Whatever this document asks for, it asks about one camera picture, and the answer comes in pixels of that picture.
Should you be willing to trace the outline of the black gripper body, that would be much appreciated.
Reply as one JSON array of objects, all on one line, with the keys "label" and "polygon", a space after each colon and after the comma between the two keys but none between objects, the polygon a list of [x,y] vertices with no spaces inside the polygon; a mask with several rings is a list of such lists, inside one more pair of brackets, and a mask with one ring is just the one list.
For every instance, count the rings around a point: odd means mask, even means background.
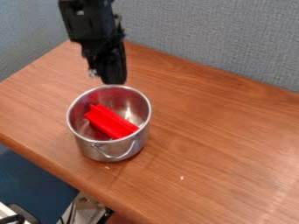
[{"label": "black gripper body", "polygon": [[117,43],[124,43],[121,17],[113,13],[113,2],[115,0],[57,1],[69,40],[81,46],[81,57],[88,62],[91,77],[99,77],[99,57]]}]

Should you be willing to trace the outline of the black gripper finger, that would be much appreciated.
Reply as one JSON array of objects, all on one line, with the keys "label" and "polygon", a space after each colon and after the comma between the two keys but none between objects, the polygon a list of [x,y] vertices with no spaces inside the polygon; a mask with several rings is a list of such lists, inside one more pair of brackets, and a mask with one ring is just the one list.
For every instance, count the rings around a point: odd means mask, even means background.
[{"label": "black gripper finger", "polygon": [[123,42],[117,43],[99,57],[97,74],[105,84],[127,82],[127,55]]}]

